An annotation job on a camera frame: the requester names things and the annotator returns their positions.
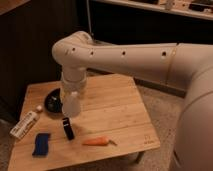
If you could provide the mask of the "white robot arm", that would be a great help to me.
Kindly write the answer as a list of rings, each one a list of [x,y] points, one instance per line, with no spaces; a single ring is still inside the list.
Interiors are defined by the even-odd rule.
[[[101,45],[77,31],[57,41],[52,56],[62,66],[62,111],[68,117],[80,113],[78,94],[88,68],[184,91],[169,171],[213,171],[213,45]]]

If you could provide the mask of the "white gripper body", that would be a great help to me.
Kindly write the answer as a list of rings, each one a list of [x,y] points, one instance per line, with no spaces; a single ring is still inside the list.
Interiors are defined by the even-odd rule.
[[[83,79],[80,82],[71,82],[66,80],[65,78],[61,78],[61,86],[60,86],[60,98],[64,99],[71,92],[77,91],[81,93],[86,86],[86,80]]]

